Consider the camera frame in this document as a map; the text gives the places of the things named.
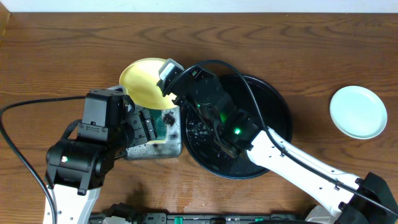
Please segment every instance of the led light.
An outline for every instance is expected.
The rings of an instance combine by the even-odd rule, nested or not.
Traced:
[[[239,129],[239,128],[235,128],[235,134],[240,134],[241,133],[241,130]]]

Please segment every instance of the wooden table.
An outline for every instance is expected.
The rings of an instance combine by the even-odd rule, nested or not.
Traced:
[[[393,14],[12,14],[0,47],[0,106],[117,85],[140,58],[185,66],[220,59],[280,91],[294,145],[361,177],[375,172],[398,199],[397,21]],[[380,136],[353,139],[332,123],[330,98],[347,85],[384,102],[389,120]],[[48,148],[82,112],[83,100],[30,105],[8,111],[4,123],[43,177]],[[0,222],[41,223],[44,194],[3,140],[0,148]],[[217,177],[185,148],[174,159],[118,161],[94,210],[119,202],[171,213],[302,213],[316,203],[272,172]]]

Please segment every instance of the yellow plate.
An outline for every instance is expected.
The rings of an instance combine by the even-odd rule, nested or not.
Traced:
[[[121,74],[119,83],[126,88],[127,94],[135,104],[155,110],[176,107],[172,100],[175,95],[162,96],[159,81],[159,69],[166,59],[144,58],[130,64]]]

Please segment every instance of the black plate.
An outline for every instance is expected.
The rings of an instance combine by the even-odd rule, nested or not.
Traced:
[[[270,84],[245,75],[266,124],[286,141],[292,140],[292,117],[283,97]],[[253,102],[242,80],[237,75],[220,76],[224,90],[229,93],[238,108],[257,117]],[[268,172],[241,157],[232,159],[213,141],[211,131],[191,109],[182,111],[182,137],[191,156],[206,170],[229,179],[249,179]]]

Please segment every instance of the white wall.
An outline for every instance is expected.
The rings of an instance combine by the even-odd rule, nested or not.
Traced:
[[[0,0],[10,12],[398,12],[398,0]]]

